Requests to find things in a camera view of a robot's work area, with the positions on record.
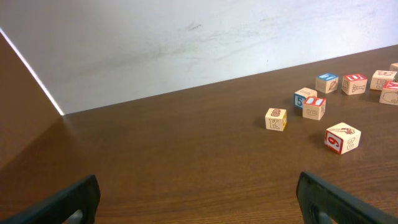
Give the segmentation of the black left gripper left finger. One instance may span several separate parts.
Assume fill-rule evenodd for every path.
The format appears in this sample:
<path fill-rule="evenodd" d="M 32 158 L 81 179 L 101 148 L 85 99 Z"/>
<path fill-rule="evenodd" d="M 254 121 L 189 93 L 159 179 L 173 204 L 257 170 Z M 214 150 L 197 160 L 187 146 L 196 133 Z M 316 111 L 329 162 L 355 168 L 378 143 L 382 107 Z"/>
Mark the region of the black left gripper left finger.
<path fill-rule="evenodd" d="M 94 223 L 100 198 L 97 178 L 91 174 L 28 209 L 1 220 L 1 224 L 63 223 L 77 211 L 81 212 L 80 223 Z"/>

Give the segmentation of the wooden block red A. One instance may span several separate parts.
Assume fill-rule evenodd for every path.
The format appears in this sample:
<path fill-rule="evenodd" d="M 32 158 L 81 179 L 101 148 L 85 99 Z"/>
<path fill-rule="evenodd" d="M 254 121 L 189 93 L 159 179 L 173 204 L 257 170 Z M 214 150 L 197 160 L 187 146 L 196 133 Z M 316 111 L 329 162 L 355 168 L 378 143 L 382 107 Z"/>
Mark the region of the wooden block red A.
<path fill-rule="evenodd" d="M 398 83 L 397 82 L 386 82 L 382 88 L 380 103 L 388 105 L 398 104 Z"/>

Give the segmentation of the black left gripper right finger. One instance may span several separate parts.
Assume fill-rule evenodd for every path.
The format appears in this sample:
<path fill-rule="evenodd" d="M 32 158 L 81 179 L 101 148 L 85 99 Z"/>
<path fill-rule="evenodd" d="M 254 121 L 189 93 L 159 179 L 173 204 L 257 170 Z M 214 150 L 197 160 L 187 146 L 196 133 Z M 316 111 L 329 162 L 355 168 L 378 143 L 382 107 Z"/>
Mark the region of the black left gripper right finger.
<path fill-rule="evenodd" d="M 397 223 L 397 218 L 367 204 L 310 172 L 300 174 L 297 200 L 305 224 Z"/>

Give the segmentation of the wooden block red 9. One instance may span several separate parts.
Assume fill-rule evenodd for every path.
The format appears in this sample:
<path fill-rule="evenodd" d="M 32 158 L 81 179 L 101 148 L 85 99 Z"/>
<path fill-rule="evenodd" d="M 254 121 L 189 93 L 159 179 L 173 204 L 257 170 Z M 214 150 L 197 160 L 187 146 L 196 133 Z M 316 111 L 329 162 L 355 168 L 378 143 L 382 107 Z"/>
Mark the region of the wooden block red 9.
<path fill-rule="evenodd" d="M 338 123 L 325 131 L 325 145 L 337 154 L 356 149 L 360 139 L 361 131 L 346 123 Z"/>

